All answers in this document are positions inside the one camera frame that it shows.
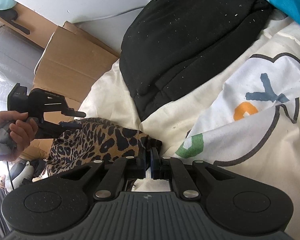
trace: orange printed shape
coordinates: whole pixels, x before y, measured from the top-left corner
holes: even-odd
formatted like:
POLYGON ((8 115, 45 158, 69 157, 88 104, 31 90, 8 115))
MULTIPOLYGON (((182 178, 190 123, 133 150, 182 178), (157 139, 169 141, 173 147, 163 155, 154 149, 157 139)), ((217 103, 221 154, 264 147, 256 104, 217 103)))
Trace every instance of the orange printed shape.
POLYGON ((242 118, 244 118, 244 113, 247 112, 248 114, 252 115, 255 113, 258 113, 258 109, 249 102, 242 102, 240 105, 238 105, 233 114, 233 119, 235 121, 238 121, 242 118))

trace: person's hand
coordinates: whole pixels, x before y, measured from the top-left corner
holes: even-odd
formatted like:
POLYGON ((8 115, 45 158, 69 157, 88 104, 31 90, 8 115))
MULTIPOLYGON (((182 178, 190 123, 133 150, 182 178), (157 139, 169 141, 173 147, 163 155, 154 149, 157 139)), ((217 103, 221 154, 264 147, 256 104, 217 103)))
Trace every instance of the person's hand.
POLYGON ((34 140, 35 134, 38 130, 36 122, 31 119, 28 123, 23 122, 26 120, 28 113, 20 114, 17 111, 2 111, 0 112, 0 125, 6 121, 15 121, 11 123, 9 128, 11 130, 10 136, 16 142, 16 149, 9 155, 0 155, 0 161, 15 161, 20 154, 27 148, 31 141, 34 140))

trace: plastic wrap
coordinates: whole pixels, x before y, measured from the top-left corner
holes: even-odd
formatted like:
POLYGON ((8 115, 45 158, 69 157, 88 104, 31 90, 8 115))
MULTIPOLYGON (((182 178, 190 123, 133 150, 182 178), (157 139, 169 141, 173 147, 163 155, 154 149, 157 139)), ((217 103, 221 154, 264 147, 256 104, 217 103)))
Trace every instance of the plastic wrap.
POLYGON ((7 96, 16 83, 31 90, 33 70, 42 51, 19 33, 0 27, 0 111, 7 110, 7 96))

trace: green printed shape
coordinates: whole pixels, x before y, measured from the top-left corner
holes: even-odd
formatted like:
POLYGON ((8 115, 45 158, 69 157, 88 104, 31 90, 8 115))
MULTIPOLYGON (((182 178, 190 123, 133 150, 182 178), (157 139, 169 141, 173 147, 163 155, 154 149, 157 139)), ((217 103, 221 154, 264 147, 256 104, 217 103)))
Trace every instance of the green printed shape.
POLYGON ((197 156, 199 153, 203 151, 203 136, 202 133, 191 136, 192 145, 189 149, 183 148, 185 142, 181 144, 179 149, 176 151, 176 155, 181 158, 190 158, 197 156))

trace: black sweatshirt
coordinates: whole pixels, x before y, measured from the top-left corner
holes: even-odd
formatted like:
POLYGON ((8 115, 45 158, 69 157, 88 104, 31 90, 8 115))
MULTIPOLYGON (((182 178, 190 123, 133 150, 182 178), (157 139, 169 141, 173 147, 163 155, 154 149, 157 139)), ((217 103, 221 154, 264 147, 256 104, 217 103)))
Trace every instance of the black sweatshirt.
POLYGON ((128 28, 120 56, 141 121, 227 68, 256 40, 271 11, 266 0, 148 3, 128 28))

